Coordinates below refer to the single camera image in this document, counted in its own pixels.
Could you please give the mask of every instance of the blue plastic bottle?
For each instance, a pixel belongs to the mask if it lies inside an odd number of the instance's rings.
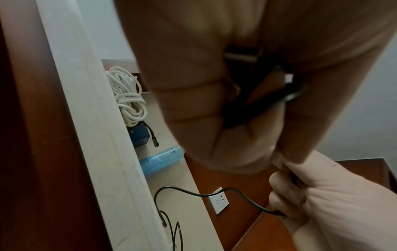
[[[139,161],[141,168],[145,177],[161,170],[178,160],[182,159],[184,156],[183,150],[180,146],[175,146],[169,148],[161,153],[152,155],[145,159]]]

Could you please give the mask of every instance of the electrical outlet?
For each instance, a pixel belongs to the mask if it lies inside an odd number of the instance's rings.
[[[216,214],[219,214],[229,204],[224,192],[210,196],[209,199]]]

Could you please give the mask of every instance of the human hand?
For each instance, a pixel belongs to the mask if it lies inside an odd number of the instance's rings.
[[[207,167],[257,172],[275,149],[303,162],[351,99],[397,24],[395,0],[115,0],[140,71],[186,152]],[[237,94],[223,52],[261,47],[308,91],[231,129]],[[251,101],[285,84],[270,74]]]
[[[286,165],[300,188],[278,171],[270,177],[269,202],[287,215],[280,219],[298,251],[397,250],[396,194],[318,152]]]

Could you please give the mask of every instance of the bundle of white cable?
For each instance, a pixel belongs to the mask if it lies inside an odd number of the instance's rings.
[[[125,125],[127,127],[133,127],[139,121],[143,121],[148,111],[145,107],[146,101],[141,96],[141,84],[136,77],[117,66],[113,66],[109,71],[106,71],[106,75],[108,76]]]

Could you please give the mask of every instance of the brown wood panel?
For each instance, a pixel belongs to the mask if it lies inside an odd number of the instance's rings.
[[[0,250],[112,250],[35,1],[0,11]]]
[[[189,156],[185,158],[200,193],[214,192],[220,186],[235,187],[258,204],[267,206],[268,196],[272,191],[268,180],[277,170],[276,167],[271,166],[255,175],[234,175],[206,169]],[[339,163],[353,173],[389,187],[389,170],[383,159],[348,160]],[[287,229],[277,217],[259,212],[236,194],[227,193],[226,196],[230,206],[219,215],[214,213],[208,199],[203,198],[225,251],[234,247],[233,251],[295,250]]]

